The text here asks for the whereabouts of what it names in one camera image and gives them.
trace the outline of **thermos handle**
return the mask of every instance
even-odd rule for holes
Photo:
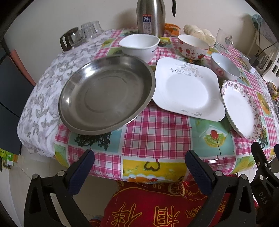
[[[173,16],[175,16],[176,13],[176,1],[172,0],[172,14]]]
[[[63,37],[65,37],[65,41],[66,41],[67,46],[65,45],[65,43],[63,41]],[[67,40],[67,37],[68,37],[67,33],[65,33],[63,36],[60,37],[60,45],[61,45],[63,51],[68,51],[72,48],[70,43],[69,43],[69,40]]]

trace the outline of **red circular logo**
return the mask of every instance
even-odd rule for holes
[[[223,71],[223,69],[221,69],[221,68],[216,68],[216,71],[217,71],[217,73],[220,75],[220,76],[223,76],[225,73],[224,73],[224,71]]]

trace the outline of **metal pan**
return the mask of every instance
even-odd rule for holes
[[[135,119],[154,91],[154,72],[139,58],[100,58],[67,81],[59,98],[59,115],[64,125],[78,134],[108,133]]]

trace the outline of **silver bolt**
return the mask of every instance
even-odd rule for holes
[[[37,173],[34,173],[34,174],[32,175],[32,179],[36,179],[37,177],[38,177]]]
[[[247,180],[247,176],[245,174],[241,174],[242,179]]]
[[[218,176],[218,177],[221,177],[223,175],[223,173],[221,171],[216,171],[215,174]]]
[[[59,171],[59,172],[57,173],[57,175],[58,175],[59,177],[64,176],[64,174],[65,174],[65,171],[63,171],[63,170],[61,170],[61,171]]]

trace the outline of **bowl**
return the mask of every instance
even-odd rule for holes
[[[201,60],[209,50],[209,45],[197,37],[183,34],[178,39],[179,52],[190,60]]]
[[[119,46],[124,54],[150,62],[154,57],[160,39],[148,34],[133,34],[123,38]]]
[[[234,81],[240,72],[230,59],[219,53],[211,54],[211,69],[220,79]]]

